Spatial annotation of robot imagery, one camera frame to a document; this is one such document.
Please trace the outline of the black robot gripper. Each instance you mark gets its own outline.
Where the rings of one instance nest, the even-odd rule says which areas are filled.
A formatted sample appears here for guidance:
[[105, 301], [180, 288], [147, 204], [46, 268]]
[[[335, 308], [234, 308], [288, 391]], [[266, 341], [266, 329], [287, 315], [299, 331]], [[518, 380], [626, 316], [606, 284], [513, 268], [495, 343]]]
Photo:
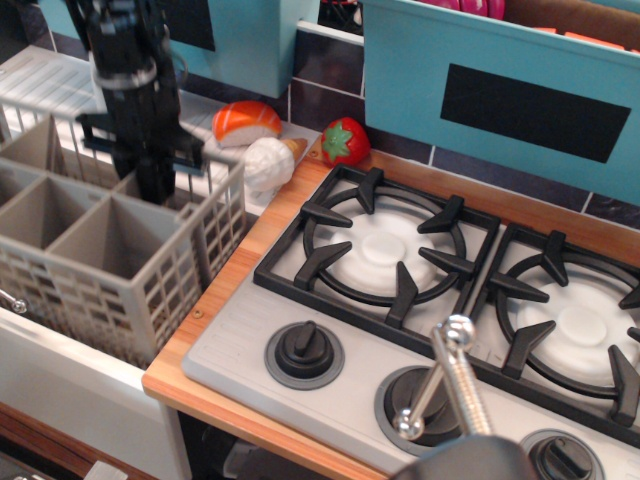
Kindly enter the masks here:
[[128, 75], [94, 74], [92, 81], [99, 107], [76, 117], [83, 144], [110, 154], [120, 179], [137, 169], [143, 200], [161, 205], [172, 196], [174, 171], [204, 173], [204, 142], [180, 124], [176, 75], [158, 75], [146, 84]]

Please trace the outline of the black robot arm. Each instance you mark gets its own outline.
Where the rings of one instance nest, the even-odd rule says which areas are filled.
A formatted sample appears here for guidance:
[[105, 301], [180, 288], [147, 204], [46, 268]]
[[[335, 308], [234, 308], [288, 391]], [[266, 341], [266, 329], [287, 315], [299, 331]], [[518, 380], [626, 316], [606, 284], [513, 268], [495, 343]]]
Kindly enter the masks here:
[[163, 12], [153, 1], [69, 1], [105, 109], [77, 117], [85, 146], [135, 174], [142, 198], [164, 203], [179, 170], [204, 171], [202, 140], [180, 124], [178, 82]]

